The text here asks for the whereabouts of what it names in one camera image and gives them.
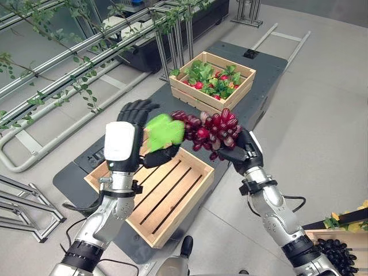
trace black robotic glove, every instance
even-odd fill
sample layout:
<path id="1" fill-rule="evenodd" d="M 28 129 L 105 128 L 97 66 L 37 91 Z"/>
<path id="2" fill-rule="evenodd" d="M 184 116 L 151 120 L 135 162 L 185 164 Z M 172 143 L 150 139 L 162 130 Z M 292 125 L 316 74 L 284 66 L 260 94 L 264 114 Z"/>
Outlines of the black robotic glove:
<path id="1" fill-rule="evenodd" d="M 253 132 L 243 129 L 237 139 L 233 150 L 220 148 L 218 155 L 233 163 L 235 170 L 244 175 L 253 167 L 263 167 L 262 149 Z"/>
<path id="2" fill-rule="evenodd" d="M 139 155 L 148 114 L 158 107 L 150 99 L 127 103 L 117 121 L 106 126 L 104 154 L 109 170 L 134 173 L 139 164 L 146 168 L 160 166 L 177 154 L 180 145 L 160 149 L 143 158 Z"/>

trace yellow flower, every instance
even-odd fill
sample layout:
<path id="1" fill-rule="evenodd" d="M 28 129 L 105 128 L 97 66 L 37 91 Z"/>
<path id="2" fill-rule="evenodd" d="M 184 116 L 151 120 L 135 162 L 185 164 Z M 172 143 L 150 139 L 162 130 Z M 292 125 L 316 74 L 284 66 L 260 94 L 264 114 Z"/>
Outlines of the yellow flower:
<path id="1" fill-rule="evenodd" d="M 361 224 L 361 222 L 349 224 L 347 230 L 349 232 L 356 233 L 356 232 L 358 232 L 361 229 L 360 224 Z"/>
<path id="2" fill-rule="evenodd" d="M 332 213 L 331 213 L 331 216 L 332 216 L 335 220 L 337 220 L 337 221 L 339 221 L 339 220 L 340 220 L 340 218 L 339 218 L 338 214 L 336 214 L 336 213 L 334 213 L 334 212 L 332 212 Z"/>

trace robotic hand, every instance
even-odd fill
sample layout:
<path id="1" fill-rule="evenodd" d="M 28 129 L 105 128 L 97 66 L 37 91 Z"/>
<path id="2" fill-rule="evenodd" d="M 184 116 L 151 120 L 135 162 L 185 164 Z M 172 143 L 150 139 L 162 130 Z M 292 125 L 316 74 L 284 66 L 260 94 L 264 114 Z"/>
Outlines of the robotic hand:
<path id="1" fill-rule="evenodd" d="M 339 276 L 327 257 L 315 250 L 296 215 L 286 206 L 277 182 L 265 173 L 262 149 L 254 134 L 242 130 L 234 150 L 220 149 L 218 154 L 244 175 L 243 186 L 239 188 L 241 194 L 251 198 L 264 228 L 282 248 L 296 275 Z"/>
<path id="2" fill-rule="evenodd" d="M 95 212 L 83 224 L 51 276 L 92 276 L 103 251 L 133 212 L 134 196 L 142 193 L 142 187 L 133 180 L 139 165 L 160 166 L 178 152 L 180 145 L 173 145 L 144 157 L 139 155 L 148 114 L 158 107 L 150 100 L 128 103 L 121 109 L 117 121 L 106 126 L 104 155 L 110 176 L 99 180 L 101 187 Z"/>

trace hanging vine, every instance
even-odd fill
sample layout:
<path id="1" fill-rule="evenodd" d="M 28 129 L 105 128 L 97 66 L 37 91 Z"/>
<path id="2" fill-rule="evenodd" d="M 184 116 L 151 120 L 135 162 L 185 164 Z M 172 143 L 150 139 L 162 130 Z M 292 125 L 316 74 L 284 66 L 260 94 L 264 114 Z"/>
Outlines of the hanging vine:
<path id="1" fill-rule="evenodd" d="M 124 5 L 122 3 L 115 3 L 113 0 L 109 0 L 111 5 L 108 7 L 109 16 L 119 15 L 124 21 L 127 23 L 129 32 L 125 32 L 125 35 L 122 36 L 121 39 L 128 39 L 132 36 L 139 36 L 140 30 L 143 28 L 143 24 L 140 24 L 140 29 L 137 28 L 136 25 L 132 25 L 127 17 L 125 16 Z M 209 4 L 209 0 L 203 0 L 197 3 L 196 0 L 177 0 L 180 4 L 178 7 L 171 9 L 165 13 L 166 20 L 157 24 L 158 19 L 161 17 L 160 14 L 156 12 L 152 8 L 148 7 L 149 14 L 153 21 L 154 27 L 156 30 L 159 30 L 162 33 L 169 33 L 171 32 L 173 26 L 176 24 L 178 18 L 181 16 L 182 9 L 184 8 L 184 19 L 189 20 L 192 15 L 190 11 L 195 5 L 199 5 L 201 9 L 206 8 Z M 90 109 L 92 113 L 98 113 L 102 111 L 101 108 L 98 107 L 97 102 L 98 99 L 93 94 L 91 88 L 89 87 L 88 82 L 90 78 L 97 76 L 96 66 L 93 64 L 91 59 L 88 56 L 80 56 L 77 52 L 73 51 L 67 43 L 70 41 L 78 43 L 81 42 L 82 39 L 77 36 L 75 33 L 65 33 L 64 30 L 58 29 L 56 31 L 52 31 L 52 23 L 51 19 L 54 17 L 55 13 L 61 7 L 66 7 L 71 14 L 72 18 L 80 17 L 84 19 L 88 24 L 90 24 L 97 32 L 102 34 L 102 39 L 93 45 L 90 50 L 93 52 L 98 52 L 99 49 L 107 49 L 107 48 L 116 48 L 118 47 L 117 42 L 114 41 L 112 38 L 106 35 L 106 31 L 111 28 L 110 26 L 106 26 L 104 23 L 101 25 L 96 24 L 93 22 L 90 16 L 90 11 L 88 8 L 87 3 L 85 0 L 73 1 L 73 0 L 64 0 L 61 7 L 56 7 L 53 9 L 42 9 L 40 8 L 41 2 L 38 0 L 37 2 L 31 0 L 7 0 L 6 3 L 0 2 L 0 6 L 3 7 L 4 10 L 14 13 L 15 15 L 22 18 L 25 22 L 32 26 L 32 29 L 40 34 L 41 36 L 45 37 L 49 41 L 53 41 L 54 43 L 60 45 L 61 47 L 65 48 L 66 50 L 72 53 L 72 59 L 78 66 L 83 66 L 88 64 L 89 71 L 80 78 L 76 78 L 73 75 L 70 75 L 70 79 L 72 83 L 66 87 L 65 89 L 61 90 L 57 94 L 53 95 L 51 98 L 55 99 L 54 102 L 55 106 L 62 106 L 64 102 L 69 102 L 68 94 L 72 89 L 75 89 L 82 98 L 87 103 L 87 108 Z M 121 50 L 121 52 L 126 51 L 129 47 L 125 47 Z M 106 64 L 110 63 L 111 60 L 107 61 L 105 64 L 100 65 L 99 67 L 105 68 Z M 44 78 L 48 81 L 55 81 L 53 79 L 47 78 L 44 75 L 41 75 L 37 71 L 35 71 L 32 64 L 25 66 L 23 64 L 19 64 L 15 62 L 9 53 L 0 53 L 0 73 L 8 74 L 10 79 L 16 79 L 14 74 L 13 66 L 19 67 L 23 69 L 23 72 L 20 73 L 19 77 L 23 78 L 29 74 L 33 74 L 35 77 Z M 30 105 L 33 105 L 34 108 L 32 111 L 35 111 L 39 105 L 44 105 L 44 100 L 47 98 L 47 95 L 43 94 L 40 91 L 37 91 L 34 97 L 27 100 Z M 6 114 L 5 110 L 0 110 L 0 120 Z M 29 112 L 22 118 L 28 124 L 32 124 L 34 119 L 32 118 L 32 112 Z M 21 125 L 18 122 L 15 122 L 12 126 L 20 127 Z M 7 123 L 3 123 L 0 125 L 0 129 L 7 129 Z"/>

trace gray floor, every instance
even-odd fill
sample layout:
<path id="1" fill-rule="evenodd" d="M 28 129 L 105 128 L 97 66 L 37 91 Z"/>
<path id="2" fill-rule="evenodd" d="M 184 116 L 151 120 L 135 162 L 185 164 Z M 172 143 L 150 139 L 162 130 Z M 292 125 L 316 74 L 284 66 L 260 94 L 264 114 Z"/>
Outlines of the gray floor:
<path id="1" fill-rule="evenodd" d="M 301 37 L 311 30 L 255 133 L 263 147 L 265 167 L 282 192 L 307 198 L 307 204 L 298 212 L 302 224 L 320 220 L 331 211 L 355 210 L 368 197 L 367 29 L 266 5 L 260 11 L 265 21 L 260 29 L 236 26 L 229 21 L 234 4 L 228 19 L 195 43 L 195 53 L 218 39 L 251 47 L 276 22 L 277 31 L 293 36 Z M 271 37 L 259 50 L 287 58 L 295 46 L 292 41 Z M 126 72 L 125 67 L 118 67 L 110 74 L 118 78 Z M 61 210 L 66 198 L 52 186 L 53 176 L 101 137 L 105 124 L 116 118 L 124 103 L 145 98 L 158 89 L 163 84 L 158 76 L 149 76 L 28 171 L 11 174 L 0 164 L 0 173 L 37 184 Z M 60 122 L 62 130 L 75 118 L 59 110 L 53 120 L 49 124 Z M 50 131 L 57 133 L 57 127 Z M 43 132 L 40 128 L 34 135 L 45 136 Z M 255 275 L 293 275 L 291 265 L 240 196 L 237 188 L 241 179 L 231 167 L 191 226 L 191 272 L 236 273 L 246 267 Z M 65 209 L 62 212 L 68 220 L 45 244 L 36 243 L 26 233 L 0 230 L 0 270 L 4 275 L 47 275 L 61 260 L 59 242 L 65 244 L 66 228 L 81 217 Z M 130 261 L 114 244 L 105 257 Z M 101 267 L 110 276 L 134 275 L 131 268 L 117 264 Z"/>
<path id="2" fill-rule="evenodd" d="M 368 28 L 367 0 L 262 0 L 262 3 Z"/>

